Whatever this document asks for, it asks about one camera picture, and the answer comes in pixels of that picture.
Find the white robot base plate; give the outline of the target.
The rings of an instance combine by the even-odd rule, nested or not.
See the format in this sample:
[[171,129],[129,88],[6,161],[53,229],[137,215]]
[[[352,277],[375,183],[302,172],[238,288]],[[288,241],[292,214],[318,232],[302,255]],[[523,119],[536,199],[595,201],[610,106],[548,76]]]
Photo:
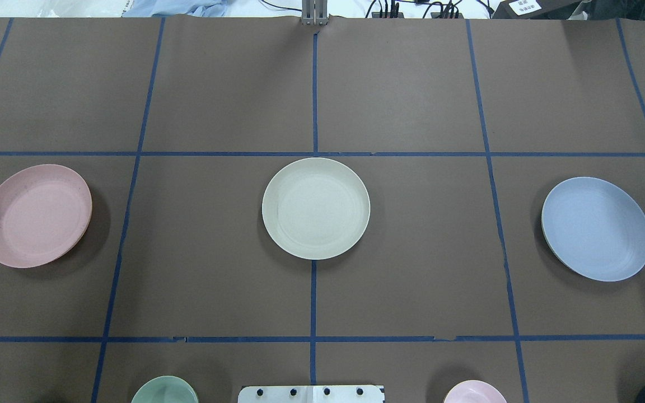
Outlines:
[[251,386],[241,389],[238,402],[385,402],[376,385]]

